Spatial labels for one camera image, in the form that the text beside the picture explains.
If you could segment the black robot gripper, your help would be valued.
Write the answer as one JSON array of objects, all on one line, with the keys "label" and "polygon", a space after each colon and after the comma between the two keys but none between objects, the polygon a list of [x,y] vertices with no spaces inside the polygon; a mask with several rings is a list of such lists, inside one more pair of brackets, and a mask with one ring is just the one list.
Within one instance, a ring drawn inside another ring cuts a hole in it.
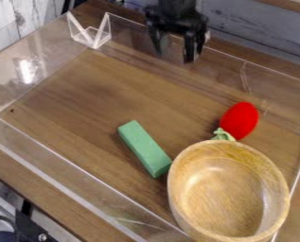
[{"label": "black robot gripper", "polygon": [[157,0],[145,6],[146,24],[156,53],[164,56],[170,45],[169,34],[184,35],[184,62],[201,54],[208,31],[208,17],[196,10],[197,0]]}]

